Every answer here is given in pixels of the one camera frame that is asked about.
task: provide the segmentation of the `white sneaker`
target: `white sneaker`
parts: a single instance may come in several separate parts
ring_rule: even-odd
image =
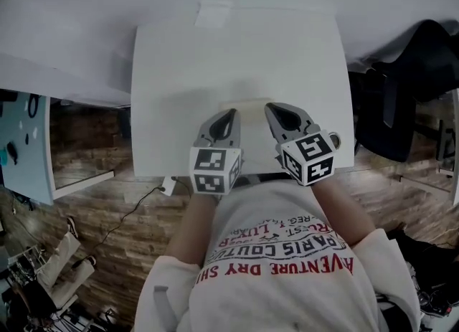
[[[75,221],[72,217],[67,218],[67,231],[71,232],[72,235],[78,239],[77,227],[75,226]]]
[[[90,261],[91,265],[93,265],[93,267],[95,266],[95,264],[97,263],[97,261],[95,260],[95,257],[90,255],[88,258],[86,258],[88,261]]]

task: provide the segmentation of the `sticky note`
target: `sticky note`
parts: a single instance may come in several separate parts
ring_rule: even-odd
[[[194,26],[220,29],[229,19],[231,8],[231,1],[203,0],[200,2],[198,17]]]

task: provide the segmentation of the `black cable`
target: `black cable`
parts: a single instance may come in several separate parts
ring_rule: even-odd
[[[96,245],[92,248],[92,250],[91,250],[91,252],[90,252],[90,255],[88,255],[87,257],[84,257],[82,260],[79,260],[79,261],[75,262],[75,263],[73,264],[72,268],[78,267],[83,261],[85,261],[87,258],[91,257],[91,256],[93,255],[93,253],[94,253],[95,248],[101,246],[101,245],[107,240],[108,235],[110,235],[112,232],[118,230],[118,229],[121,227],[121,225],[123,224],[124,219],[125,219],[127,216],[129,216],[130,214],[133,214],[133,213],[137,210],[137,208],[141,205],[142,201],[143,201],[146,197],[148,197],[150,194],[152,194],[152,193],[153,193],[155,190],[157,190],[157,189],[159,189],[160,191],[164,191],[164,187],[162,187],[162,186],[155,186],[152,190],[150,190],[149,193],[147,193],[145,196],[143,196],[142,198],[140,198],[140,200],[137,202],[137,204],[136,204],[136,206],[134,207],[134,209],[133,209],[131,212],[128,212],[127,214],[125,214],[125,215],[121,218],[121,221],[120,221],[119,225],[118,225],[117,227],[112,228],[112,229],[106,234],[106,236],[103,238],[102,242],[96,244]]]
[[[113,229],[111,229],[111,230],[106,234],[106,236],[103,238],[102,242],[100,242],[99,244],[97,244],[96,246],[93,247],[92,252],[94,252],[94,249],[95,249],[95,248],[101,246],[101,245],[104,243],[104,241],[107,240],[108,235],[110,235],[112,232],[114,232],[115,230],[118,230],[118,229],[121,227],[121,225],[123,224],[124,219],[125,219],[127,216],[129,216],[130,214],[133,214],[133,213],[137,210],[137,208],[141,205],[142,201],[143,201],[146,197],[148,197],[150,194],[152,194],[155,190],[157,190],[157,189],[161,190],[162,188],[163,188],[162,186],[156,186],[156,187],[154,187],[152,190],[150,190],[149,193],[147,193],[145,196],[143,196],[143,197],[137,202],[136,206],[134,207],[134,209],[133,209],[131,212],[128,212],[128,213],[125,214],[123,217],[121,217],[120,224],[119,224],[117,227],[114,227]]]
[[[442,248],[442,249],[452,249],[452,250],[456,249],[456,247],[454,245],[452,245],[451,243],[444,242],[444,243],[440,243],[440,244],[431,244],[429,247],[427,247],[424,250],[422,250],[421,253],[425,252],[426,250],[429,250],[430,248],[441,247],[441,245],[445,245],[445,244],[448,244],[451,248]]]
[[[179,180],[176,176],[172,176],[172,180],[174,180],[177,183],[180,183],[182,186],[184,186],[186,188],[186,190],[188,191],[189,198],[191,198],[191,191],[189,190],[189,187],[183,181]]]

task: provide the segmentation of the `floor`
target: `floor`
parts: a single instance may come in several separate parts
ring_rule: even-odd
[[[116,227],[121,217],[162,179],[134,176],[131,142],[121,137],[115,111],[53,108],[51,139],[53,169],[59,184],[110,169],[115,169],[115,178],[58,199],[52,207],[39,206],[33,212],[13,203],[9,194],[0,190],[6,246],[10,252],[19,252],[39,242],[52,251],[65,233],[65,217],[74,217],[82,247],[68,267],[88,253],[95,254],[98,260],[96,272],[79,289],[80,302],[91,313],[113,308],[120,323],[132,324],[143,281],[155,259],[163,254],[184,213],[186,188],[177,186],[172,197],[158,192],[150,195],[93,252],[107,231]],[[435,173],[434,156],[435,142],[415,136],[408,163],[388,161],[362,148],[355,166],[339,169],[336,178],[378,226],[404,221],[408,224],[407,233],[415,239],[448,247],[458,240],[459,210],[396,180],[397,175],[405,174],[448,188],[451,180]]]

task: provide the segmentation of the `white wall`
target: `white wall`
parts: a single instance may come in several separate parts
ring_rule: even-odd
[[[235,6],[319,9],[336,14],[348,62],[415,22],[459,18],[458,0],[232,0]],[[130,90],[134,30],[199,0],[0,0],[0,52],[89,81]],[[65,89],[54,86],[55,90]]]

